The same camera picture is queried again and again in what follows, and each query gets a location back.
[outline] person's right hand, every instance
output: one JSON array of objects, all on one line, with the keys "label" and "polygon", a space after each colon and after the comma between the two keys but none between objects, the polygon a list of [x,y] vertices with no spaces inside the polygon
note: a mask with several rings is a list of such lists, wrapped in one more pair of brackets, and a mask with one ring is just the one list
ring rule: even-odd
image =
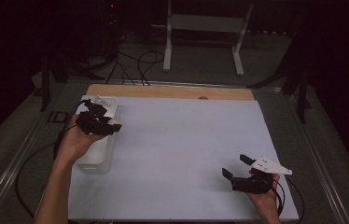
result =
[{"label": "person's right hand", "polygon": [[[272,175],[272,178],[276,181],[279,181],[280,176],[275,174]],[[273,181],[272,184],[274,189],[276,189],[277,187],[276,181]],[[264,194],[246,193],[246,195],[255,206],[259,216],[264,221],[264,223],[280,223],[279,214],[277,212],[276,194],[271,189]]]}]

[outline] hand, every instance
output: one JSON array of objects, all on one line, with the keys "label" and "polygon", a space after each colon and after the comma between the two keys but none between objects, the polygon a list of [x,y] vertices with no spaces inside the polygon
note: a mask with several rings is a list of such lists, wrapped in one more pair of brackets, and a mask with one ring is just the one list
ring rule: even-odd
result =
[{"label": "hand", "polygon": [[76,125],[78,115],[72,116],[65,131],[63,140],[58,150],[56,161],[63,161],[65,164],[73,165],[77,159],[82,157],[88,148],[105,136],[96,134],[84,134]]},{"label": "hand", "polygon": [[[272,178],[279,181],[280,176],[275,174]],[[276,189],[277,182],[273,181],[273,188]],[[265,194],[246,193],[250,201],[254,204],[258,214],[264,223],[280,223],[279,214],[277,212],[276,194],[270,189]]]}]

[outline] person's left hand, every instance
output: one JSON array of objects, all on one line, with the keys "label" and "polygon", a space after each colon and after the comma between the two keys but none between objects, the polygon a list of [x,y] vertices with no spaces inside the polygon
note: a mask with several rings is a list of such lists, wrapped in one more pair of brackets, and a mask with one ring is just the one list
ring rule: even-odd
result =
[{"label": "person's left hand", "polygon": [[84,134],[76,125],[77,117],[78,115],[74,115],[70,118],[69,126],[64,134],[56,157],[56,160],[70,165],[73,165],[77,159],[82,157],[95,141],[105,137],[103,135]]}]

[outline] forearm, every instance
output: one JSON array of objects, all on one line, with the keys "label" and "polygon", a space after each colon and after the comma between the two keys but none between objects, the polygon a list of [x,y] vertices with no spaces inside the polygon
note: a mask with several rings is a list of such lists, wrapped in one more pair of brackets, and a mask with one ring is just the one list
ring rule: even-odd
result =
[{"label": "forearm", "polygon": [[53,164],[35,223],[67,223],[67,204],[72,165],[56,160]]}]

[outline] black mechanical device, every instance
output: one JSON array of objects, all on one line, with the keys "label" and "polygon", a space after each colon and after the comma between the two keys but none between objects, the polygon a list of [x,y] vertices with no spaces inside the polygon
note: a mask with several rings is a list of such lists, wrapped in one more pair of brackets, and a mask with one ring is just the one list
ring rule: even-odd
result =
[{"label": "black mechanical device", "polygon": [[[247,165],[252,165],[256,160],[252,160],[245,155],[240,156],[240,160]],[[238,190],[246,193],[262,194],[272,188],[272,174],[264,173],[258,169],[252,168],[252,176],[248,178],[235,177],[233,174],[222,168],[222,174],[232,184],[232,190]]]},{"label": "black mechanical device", "polygon": [[80,112],[76,120],[76,124],[83,133],[111,135],[114,132],[119,132],[122,125],[110,122],[112,118],[105,117],[107,110],[102,105],[94,104],[91,99],[82,100],[81,103],[84,103],[88,108],[88,111]]}]

